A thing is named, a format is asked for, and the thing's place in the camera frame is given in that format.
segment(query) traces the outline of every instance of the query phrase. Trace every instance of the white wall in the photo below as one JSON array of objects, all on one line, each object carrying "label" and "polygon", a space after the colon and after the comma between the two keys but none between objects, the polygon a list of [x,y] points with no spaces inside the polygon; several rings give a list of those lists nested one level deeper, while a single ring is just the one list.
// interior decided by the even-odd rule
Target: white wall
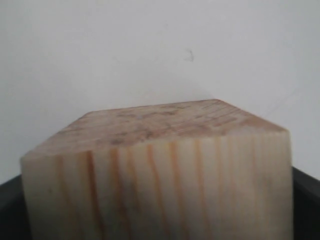
[{"label": "white wall", "polygon": [[320,179],[319,13],[319,0],[0,1],[0,183],[86,112],[209,98],[289,128],[294,165]]}]

